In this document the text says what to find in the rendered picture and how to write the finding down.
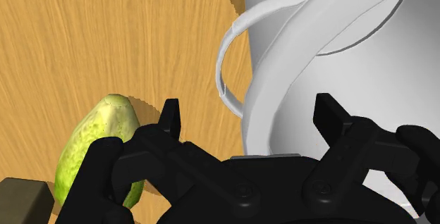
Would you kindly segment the green cucumber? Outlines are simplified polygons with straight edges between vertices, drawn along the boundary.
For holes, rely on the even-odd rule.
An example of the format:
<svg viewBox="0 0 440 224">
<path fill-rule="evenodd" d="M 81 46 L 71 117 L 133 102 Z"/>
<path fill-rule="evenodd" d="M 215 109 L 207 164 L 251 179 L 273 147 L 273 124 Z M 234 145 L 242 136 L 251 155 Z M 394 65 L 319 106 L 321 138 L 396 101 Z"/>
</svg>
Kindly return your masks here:
<svg viewBox="0 0 440 224">
<path fill-rule="evenodd" d="M 132 138 L 140 124 L 128 97 L 109 94 L 77 124 L 56 167 L 54 198 L 63 205 L 90 144 L 103 137 Z"/>
</svg>

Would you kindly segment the dark olive box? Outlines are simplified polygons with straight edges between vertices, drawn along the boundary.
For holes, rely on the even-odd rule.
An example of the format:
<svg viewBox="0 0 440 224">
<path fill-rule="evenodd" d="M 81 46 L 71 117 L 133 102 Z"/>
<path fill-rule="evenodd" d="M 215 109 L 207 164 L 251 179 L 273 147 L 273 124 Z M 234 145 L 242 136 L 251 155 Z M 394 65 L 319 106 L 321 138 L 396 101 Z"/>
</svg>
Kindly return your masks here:
<svg viewBox="0 0 440 224">
<path fill-rule="evenodd" d="M 44 181 L 4 178 L 0 182 L 0 224 L 48 224 L 53 206 Z"/>
</svg>

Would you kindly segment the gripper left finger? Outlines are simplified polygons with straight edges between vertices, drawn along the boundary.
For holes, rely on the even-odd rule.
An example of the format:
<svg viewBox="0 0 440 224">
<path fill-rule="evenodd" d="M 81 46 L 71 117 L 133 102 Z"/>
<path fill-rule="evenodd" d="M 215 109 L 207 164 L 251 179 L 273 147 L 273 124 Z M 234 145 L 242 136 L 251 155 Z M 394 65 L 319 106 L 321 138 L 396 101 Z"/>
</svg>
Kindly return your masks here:
<svg viewBox="0 0 440 224">
<path fill-rule="evenodd" d="M 261 211 L 256 184 L 192 142 L 179 142 L 177 99 L 159 122 L 124 142 L 92 140 L 56 224 L 135 224 L 124 205 L 134 182 L 148 180 L 171 204 L 157 224 L 246 224 Z"/>
</svg>

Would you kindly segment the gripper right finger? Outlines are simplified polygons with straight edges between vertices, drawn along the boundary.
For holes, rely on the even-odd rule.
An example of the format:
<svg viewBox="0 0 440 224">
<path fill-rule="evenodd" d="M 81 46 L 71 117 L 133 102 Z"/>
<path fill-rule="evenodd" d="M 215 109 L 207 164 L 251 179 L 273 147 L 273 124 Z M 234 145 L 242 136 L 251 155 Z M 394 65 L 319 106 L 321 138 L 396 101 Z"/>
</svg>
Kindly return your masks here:
<svg viewBox="0 0 440 224">
<path fill-rule="evenodd" d="M 302 184 L 301 224 L 418 224 L 402 206 L 363 182 L 369 170 L 386 173 L 429 224 L 440 224 L 440 206 L 429 207 L 440 182 L 428 158 L 373 120 L 351 116 L 328 93 L 315 99 L 313 123 L 329 150 Z"/>
</svg>

